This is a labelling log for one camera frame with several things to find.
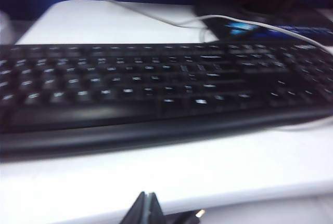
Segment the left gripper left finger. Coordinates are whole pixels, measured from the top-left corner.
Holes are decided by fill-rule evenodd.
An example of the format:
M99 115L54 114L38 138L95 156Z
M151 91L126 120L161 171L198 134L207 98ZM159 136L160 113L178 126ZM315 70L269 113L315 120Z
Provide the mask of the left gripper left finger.
M141 222L144 212L145 199L145 192L141 192L126 215L123 217L122 224L138 224Z

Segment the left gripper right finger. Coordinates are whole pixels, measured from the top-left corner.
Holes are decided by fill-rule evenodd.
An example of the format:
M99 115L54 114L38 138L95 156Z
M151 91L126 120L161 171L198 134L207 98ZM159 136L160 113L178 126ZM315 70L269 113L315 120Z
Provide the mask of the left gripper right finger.
M149 194L149 215L148 223L149 224L166 224L167 221L163 214L162 208L159 204L158 198L155 193Z

